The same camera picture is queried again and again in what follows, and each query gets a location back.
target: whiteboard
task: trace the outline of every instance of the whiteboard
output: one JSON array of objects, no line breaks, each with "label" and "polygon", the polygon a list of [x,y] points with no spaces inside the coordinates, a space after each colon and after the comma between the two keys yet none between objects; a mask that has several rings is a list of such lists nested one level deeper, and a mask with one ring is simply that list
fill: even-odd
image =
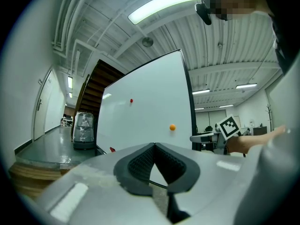
[{"label": "whiteboard", "polygon": [[[187,76],[179,50],[139,67],[107,87],[99,112],[97,146],[106,153],[110,147],[119,151],[143,143],[169,143],[192,149],[189,138],[195,129],[195,111]],[[169,128],[171,124],[176,126],[174,131]],[[156,166],[150,179],[166,185],[155,170]]]}]

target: person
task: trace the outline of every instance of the person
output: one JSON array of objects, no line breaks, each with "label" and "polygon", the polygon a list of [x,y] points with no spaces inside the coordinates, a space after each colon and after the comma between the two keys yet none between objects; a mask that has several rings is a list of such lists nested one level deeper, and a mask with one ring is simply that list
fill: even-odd
[{"label": "person", "polygon": [[197,14],[211,24],[210,14],[222,20],[231,20],[255,11],[268,14],[275,34],[274,48],[283,74],[292,65],[300,48],[297,15],[298,0],[201,0],[196,4]]},{"label": "person", "polygon": [[238,137],[231,137],[228,139],[226,147],[227,152],[240,152],[247,154],[249,149],[255,145],[266,145],[270,139],[275,138],[283,134],[286,130],[285,125],[282,125],[275,129],[274,131],[264,134],[264,135],[257,135],[257,136],[238,136]]}]

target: ceiling light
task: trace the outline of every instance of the ceiling light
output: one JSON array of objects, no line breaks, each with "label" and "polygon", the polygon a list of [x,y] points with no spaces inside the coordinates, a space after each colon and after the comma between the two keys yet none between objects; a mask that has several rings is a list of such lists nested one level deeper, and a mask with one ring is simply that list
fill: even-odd
[{"label": "ceiling light", "polygon": [[205,93],[205,92],[210,92],[210,90],[209,89],[199,90],[199,91],[193,92],[193,95],[199,94],[199,93]]},{"label": "ceiling light", "polygon": [[220,106],[219,108],[222,108],[222,107],[232,107],[233,106],[233,104],[231,104],[231,105],[225,105],[225,106]]},{"label": "ceiling light", "polygon": [[67,86],[69,88],[73,88],[73,78],[72,77],[67,77]]},{"label": "ceiling light", "polygon": [[106,93],[105,95],[103,95],[102,100],[104,100],[104,99],[106,99],[106,98],[108,98],[108,97],[110,97],[110,96],[111,96],[110,93]]},{"label": "ceiling light", "polygon": [[138,8],[132,14],[128,16],[128,19],[133,24],[138,24],[140,21],[144,20],[146,17],[159,12],[164,8],[176,5],[178,3],[192,1],[192,0],[152,0],[145,5]]},{"label": "ceiling light", "polygon": [[255,87],[255,86],[257,86],[257,83],[244,84],[244,85],[237,85],[237,86],[236,86],[236,89],[239,89],[239,88],[251,88],[251,87]]}]

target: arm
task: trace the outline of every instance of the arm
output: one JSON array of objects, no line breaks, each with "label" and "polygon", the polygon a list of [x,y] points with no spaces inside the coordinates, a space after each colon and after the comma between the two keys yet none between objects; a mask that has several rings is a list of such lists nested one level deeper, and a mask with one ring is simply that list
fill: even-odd
[{"label": "arm", "polygon": [[249,149],[255,145],[266,145],[268,140],[285,132],[285,126],[280,126],[276,130],[259,136],[231,137],[227,142],[228,152],[248,153]]}]

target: staircase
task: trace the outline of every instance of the staircase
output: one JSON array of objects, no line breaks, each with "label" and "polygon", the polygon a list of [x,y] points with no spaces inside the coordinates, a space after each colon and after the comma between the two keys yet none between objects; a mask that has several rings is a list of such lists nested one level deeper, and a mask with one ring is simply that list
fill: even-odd
[{"label": "staircase", "polygon": [[[104,89],[123,75],[114,67],[99,60],[92,74],[87,76],[81,87],[73,118],[75,118],[77,112],[87,112],[92,113],[95,119],[98,120]],[[71,135],[73,134],[74,124],[75,121],[72,125]]]}]

